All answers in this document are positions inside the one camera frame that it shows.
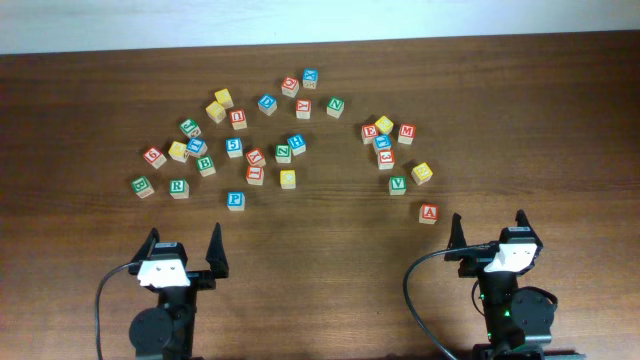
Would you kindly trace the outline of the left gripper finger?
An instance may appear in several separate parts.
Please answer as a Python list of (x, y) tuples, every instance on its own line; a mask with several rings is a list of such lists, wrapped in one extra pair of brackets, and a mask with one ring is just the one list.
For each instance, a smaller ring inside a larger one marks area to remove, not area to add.
[(137, 250), (137, 252), (134, 254), (134, 256), (131, 259), (132, 263), (140, 263), (142, 261), (145, 261), (149, 258), (155, 244), (159, 241), (159, 232), (156, 228), (152, 228), (146, 238), (146, 240), (143, 242), (143, 244), (140, 246), (140, 248)]
[(213, 274), (229, 273), (229, 264), (222, 242), (222, 231), (219, 223), (214, 227), (205, 260)]

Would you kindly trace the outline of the green R block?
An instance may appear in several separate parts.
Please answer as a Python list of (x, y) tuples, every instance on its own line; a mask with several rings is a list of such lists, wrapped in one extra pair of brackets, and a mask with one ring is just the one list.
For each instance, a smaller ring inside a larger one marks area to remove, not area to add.
[(169, 194), (174, 199), (187, 199), (190, 194), (190, 187), (185, 179), (173, 179), (169, 183)]

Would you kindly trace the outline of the blue P block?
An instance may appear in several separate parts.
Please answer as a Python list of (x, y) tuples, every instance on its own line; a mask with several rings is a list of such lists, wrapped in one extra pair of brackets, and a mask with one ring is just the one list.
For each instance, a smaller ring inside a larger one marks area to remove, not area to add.
[(229, 192), (226, 205), (230, 211), (244, 211), (246, 198), (243, 192)]

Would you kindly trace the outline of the green V block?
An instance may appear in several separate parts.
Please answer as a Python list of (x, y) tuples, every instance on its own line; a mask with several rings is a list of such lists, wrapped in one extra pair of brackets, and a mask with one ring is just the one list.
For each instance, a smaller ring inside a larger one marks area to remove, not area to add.
[(407, 190), (407, 181), (404, 176), (391, 176), (389, 179), (389, 194), (391, 196), (404, 195)]

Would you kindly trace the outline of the yellow C block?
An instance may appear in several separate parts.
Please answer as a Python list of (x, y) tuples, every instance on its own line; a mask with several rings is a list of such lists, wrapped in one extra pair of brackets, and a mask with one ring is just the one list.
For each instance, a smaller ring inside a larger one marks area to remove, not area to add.
[(296, 188), (296, 172), (293, 169), (281, 170), (279, 179), (282, 189)]

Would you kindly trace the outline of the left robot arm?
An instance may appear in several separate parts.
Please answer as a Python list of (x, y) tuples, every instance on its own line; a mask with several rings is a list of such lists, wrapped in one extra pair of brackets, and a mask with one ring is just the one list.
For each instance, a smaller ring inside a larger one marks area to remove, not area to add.
[(229, 276), (221, 226), (214, 226), (205, 254), (207, 270), (187, 270), (188, 257), (180, 242), (162, 242), (152, 229), (132, 258), (129, 274), (158, 296), (157, 305), (132, 320), (129, 340), (137, 359), (191, 359), (200, 291), (216, 288)]

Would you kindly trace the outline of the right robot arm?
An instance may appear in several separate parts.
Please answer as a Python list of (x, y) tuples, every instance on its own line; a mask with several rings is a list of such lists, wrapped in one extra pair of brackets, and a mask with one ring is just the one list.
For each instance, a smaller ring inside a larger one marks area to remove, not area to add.
[(488, 342), (472, 349), (474, 359), (584, 359), (574, 350), (547, 352), (558, 298), (538, 287), (518, 285), (518, 278), (534, 268), (543, 243), (524, 211), (516, 224), (501, 230), (495, 241), (471, 246), (461, 216), (452, 216), (447, 261), (459, 264), (458, 276), (474, 278), (481, 303), (476, 309), (485, 321)]

